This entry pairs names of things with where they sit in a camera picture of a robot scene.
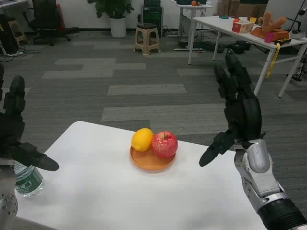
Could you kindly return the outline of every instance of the green bottle label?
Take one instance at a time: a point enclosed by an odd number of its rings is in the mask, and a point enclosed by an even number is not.
[[[43,176],[39,173],[37,168],[24,179],[17,181],[15,185],[15,189],[20,194],[27,194],[36,190],[43,181]]]

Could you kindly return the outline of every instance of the wall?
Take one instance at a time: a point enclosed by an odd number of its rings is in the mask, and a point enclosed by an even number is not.
[[[294,19],[303,1],[304,0],[269,0],[267,11],[272,11],[275,19],[282,16]],[[301,29],[307,31],[307,13],[304,16],[299,16],[297,20],[302,22]],[[288,21],[283,28],[288,29],[291,25],[292,22]]]
[[[29,6],[32,5],[32,1],[28,0]],[[131,14],[127,14],[127,28],[136,28],[138,14],[141,13],[141,5],[143,0],[132,0],[134,11]],[[206,12],[206,16],[212,16],[217,10],[218,0],[211,0],[213,8],[209,8]],[[61,5],[61,10],[66,27],[77,26],[79,28],[109,28],[108,17],[106,14],[102,18],[98,19],[96,16],[95,6],[88,4],[87,0],[57,0],[57,3]],[[179,7],[169,0],[161,0],[161,5],[164,8],[164,25],[167,25],[170,29],[177,29],[179,24]],[[16,16],[20,19],[22,27],[26,31],[31,31],[26,26],[26,23],[22,19],[21,11],[25,6],[19,6],[8,9],[8,13],[11,16]],[[189,16],[190,11],[184,10],[184,15]]]

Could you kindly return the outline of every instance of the robotic hand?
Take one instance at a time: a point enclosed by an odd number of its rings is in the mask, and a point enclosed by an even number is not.
[[[234,145],[235,165],[243,190],[265,227],[268,230],[307,230],[306,219],[272,173],[272,158],[263,140],[265,133],[261,134],[260,104],[250,88],[249,74],[231,49],[226,54],[226,64],[231,76],[227,76],[220,63],[215,64],[214,72],[220,96],[226,99],[224,113],[229,127],[213,139],[200,159],[200,166],[207,165]]]
[[[0,101],[2,100],[3,65],[0,64]],[[15,197],[16,176],[15,161],[25,166],[56,171],[59,165],[47,155],[39,153],[30,143],[21,143],[24,122],[21,115],[24,110],[24,79],[16,76],[10,91],[5,94],[5,113],[0,113],[0,230],[12,227],[17,213],[18,203]]]

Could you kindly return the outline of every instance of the office chair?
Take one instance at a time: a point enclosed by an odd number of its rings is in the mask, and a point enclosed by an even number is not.
[[[78,27],[69,28],[65,31],[59,31],[61,26],[61,16],[56,6],[55,0],[32,0],[33,8],[28,8],[34,11],[34,20],[29,21],[26,12],[23,12],[28,26],[35,32],[39,33],[39,37],[33,39],[34,44],[37,39],[49,38],[50,45],[54,45],[54,37],[64,37],[67,41],[71,41],[67,34],[79,32]]]

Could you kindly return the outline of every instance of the water bottle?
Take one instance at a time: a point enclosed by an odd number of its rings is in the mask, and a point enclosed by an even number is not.
[[[45,189],[43,176],[34,166],[24,166],[19,162],[15,163],[17,192],[24,197],[42,194]]]

